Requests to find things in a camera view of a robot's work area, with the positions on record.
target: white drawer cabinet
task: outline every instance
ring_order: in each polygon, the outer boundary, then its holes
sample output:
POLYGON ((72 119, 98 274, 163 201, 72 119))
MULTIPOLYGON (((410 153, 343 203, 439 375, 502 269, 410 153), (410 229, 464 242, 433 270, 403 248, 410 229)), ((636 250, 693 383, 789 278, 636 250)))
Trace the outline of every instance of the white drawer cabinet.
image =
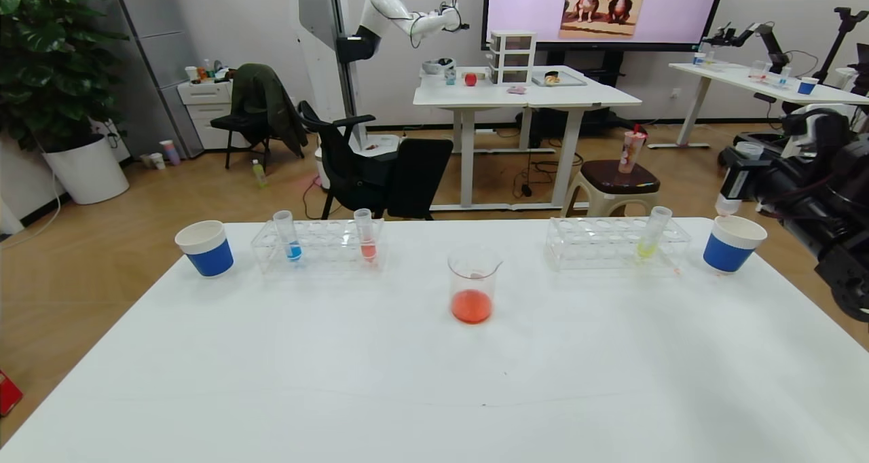
MULTIPOLYGON (((211 126, 211 119, 193 119, 193 128, 202 141, 202 147, 206 149, 226 149, 226 139, 229 131, 215 129, 211 126)), ((232 132, 232 147, 250 147, 248 141, 238 132, 232 132)))
MULTIPOLYGON (((215 129, 211 126, 211 120, 229 115, 232 107, 232 82, 225 83, 202 83, 192 85, 181 83, 178 85, 178 94, 181 101, 187 107, 187 113, 193 120, 193 128, 202 141, 205 149, 226 149, 226 139, 229 131, 215 129)), ((238 132, 232 134, 233 147, 249 147, 248 141, 238 132)))

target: beaker with red liquid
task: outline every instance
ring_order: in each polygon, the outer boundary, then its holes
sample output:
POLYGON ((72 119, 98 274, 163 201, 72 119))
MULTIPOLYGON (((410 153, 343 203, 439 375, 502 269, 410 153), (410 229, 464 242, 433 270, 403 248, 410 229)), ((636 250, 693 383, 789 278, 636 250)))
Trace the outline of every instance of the beaker with red liquid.
POLYGON ((494 281, 502 262, 482 246, 465 246, 450 253, 450 308, 458 320, 480 324, 492 315, 494 281))

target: red liquid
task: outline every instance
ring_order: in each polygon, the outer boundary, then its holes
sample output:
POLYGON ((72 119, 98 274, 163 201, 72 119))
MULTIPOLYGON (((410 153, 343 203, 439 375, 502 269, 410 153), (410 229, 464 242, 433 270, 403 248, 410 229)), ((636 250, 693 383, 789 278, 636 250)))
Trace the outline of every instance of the red liquid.
POLYGON ((367 262, 373 263, 373 260, 377 259, 377 246, 374 244, 363 244, 363 258, 367 262))
POLYGON ((466 324, 480 324, 492 315, 492 301, 480 290, 462 290, 453 296, 453 315, 466 324))

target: red box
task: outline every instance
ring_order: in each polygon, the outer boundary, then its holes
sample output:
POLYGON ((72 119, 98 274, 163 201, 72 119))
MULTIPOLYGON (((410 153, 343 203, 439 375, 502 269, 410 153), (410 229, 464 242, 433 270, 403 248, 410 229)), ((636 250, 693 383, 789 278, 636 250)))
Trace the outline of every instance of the red box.
POLYGON ((21 401, 22 397, 24 394, 21 393, 21 390, 12 383, 6 373, 0 371, 0 417, 8 414, 12 407, 21 401))

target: green jacket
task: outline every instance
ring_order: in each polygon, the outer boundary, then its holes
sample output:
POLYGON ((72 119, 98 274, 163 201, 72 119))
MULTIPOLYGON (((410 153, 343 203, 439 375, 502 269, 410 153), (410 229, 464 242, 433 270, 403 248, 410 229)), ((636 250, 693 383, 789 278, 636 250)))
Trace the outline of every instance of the green jacket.
POLYGON ((269 113, 269 126, 296 156, 308 145, 308 133, 301 126, 298 111, 283 84, 266 64, 243 64, 232 80, 232 114, 269 113))

